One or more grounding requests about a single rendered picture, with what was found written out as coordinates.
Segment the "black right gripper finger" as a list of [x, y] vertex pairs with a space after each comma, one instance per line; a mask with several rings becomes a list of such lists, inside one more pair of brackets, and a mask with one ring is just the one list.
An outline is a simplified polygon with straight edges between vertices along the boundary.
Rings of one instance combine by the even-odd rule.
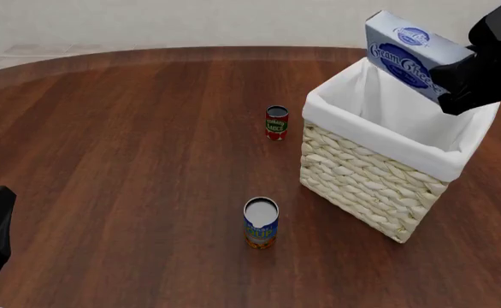
[[497, 56], [475, 53], [461, 61], [429, 70], [434, 84], [446, 89], [438, 97], [439, 107], [447, 115], [501, 101], [501, 68]]

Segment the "cream cheese box blue white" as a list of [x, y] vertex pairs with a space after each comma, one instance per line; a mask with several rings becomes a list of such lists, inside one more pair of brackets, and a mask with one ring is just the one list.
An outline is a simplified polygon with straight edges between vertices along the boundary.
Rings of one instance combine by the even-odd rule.
[[474, 54], [385, 10], [366, 20], [365, 33], [368, 60], [433, 102], [448, 91], [433, 81], [430, 70]]

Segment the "white cloth basket liner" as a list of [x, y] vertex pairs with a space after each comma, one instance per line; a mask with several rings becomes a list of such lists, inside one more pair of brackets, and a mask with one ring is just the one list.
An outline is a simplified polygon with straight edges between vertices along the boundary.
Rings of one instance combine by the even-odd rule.
[[488, 104], [462, 115], [440, 107], [362, 58], [311, 91], [303, 118], [440, 181], [454, 181], [498, 112]]

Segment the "woven cream wicker basket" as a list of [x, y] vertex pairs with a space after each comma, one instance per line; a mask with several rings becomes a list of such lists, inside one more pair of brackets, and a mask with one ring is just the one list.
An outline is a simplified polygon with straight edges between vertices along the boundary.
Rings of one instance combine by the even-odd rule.
[[405, 243], [448, 184], [304, 123], [300, 182], [397, 243]]

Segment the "tomato sauce can red green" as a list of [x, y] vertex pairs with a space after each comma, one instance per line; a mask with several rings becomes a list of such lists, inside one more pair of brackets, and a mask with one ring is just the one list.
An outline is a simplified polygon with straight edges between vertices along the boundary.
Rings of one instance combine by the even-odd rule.
[[286, 107], [272, 105], [266, 109], [265, 135], [270, 140], [283, 140], [286, 137], [289, 111]]

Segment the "soup can blue yellow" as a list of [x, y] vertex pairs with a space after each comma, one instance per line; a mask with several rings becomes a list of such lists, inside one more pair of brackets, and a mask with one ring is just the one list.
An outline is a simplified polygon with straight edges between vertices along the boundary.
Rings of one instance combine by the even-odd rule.
[[278, 205], [266, 197], [254, 197], [243, 208], [245, 220], [245, 241], [255, 249], [266, 249], [277, 238], [280, 210]]

